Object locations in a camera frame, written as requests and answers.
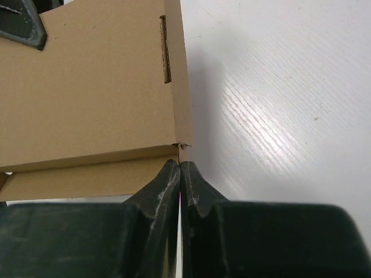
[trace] cardboard flap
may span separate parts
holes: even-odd
[[[172,94],[185,91],[164,81],[164,14],[163,0],[76,0],[41,14],[43,51],[0,39],[0,171],[177,143]]]
[[[177,155],[17,173],[0,190],[0,201],[134,194],[155,178],[168,159],[177,160]]]
[[[179,0],[164,0],[177,142],[192,145],[191,97]]]

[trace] corrugated cardboard edge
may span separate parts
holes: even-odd
[[[64,169],[16,173],[0,190],[0,201],[61,199],[134,194],[159,173],[168,159],[103,163]]]
[[[180,1],[165,0],[165,15],[176,141],[192,145],[191,97]]]
[[[178,164],[180,165],[184,161],[188,161],[188,147],[186,145],[179,144],[179,146],[178,146]]]
[[[66,167],[77,167],[98,163],[119,162],[141,158],[154,158],[157,156],[175,155],[177,148],[174,145],[155,146],[142,149],[133,149],[122,152],[102,153],[99,155],[87,155],[77,158],[65,158],[44,162],[28,163],[0,167],[1,172],[26,172],[35,170],[59,169]]]
[[[7,179],[8,179],[8,175],[7,174],[0,173],[0,190],[5,185]]]

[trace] torn cardboard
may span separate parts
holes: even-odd
[[[0,200],[135,193],[183,157],[178,0],[75,0],[41,18],[44,51],[0,39],[0,171],[15,172]]]

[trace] white textured surface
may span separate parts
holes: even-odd
[[[201,172],[231,199],[331,203],[371,247],[371,1],[182,0]]]

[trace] dark green plastic part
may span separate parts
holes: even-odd
[[[353,220],[321,204],[230,202],[181,164],[184,278],[371,278]]]
[[[48,35],[39,14],[61,4],[58,0],[0,0],[0,36],[43,50]]]

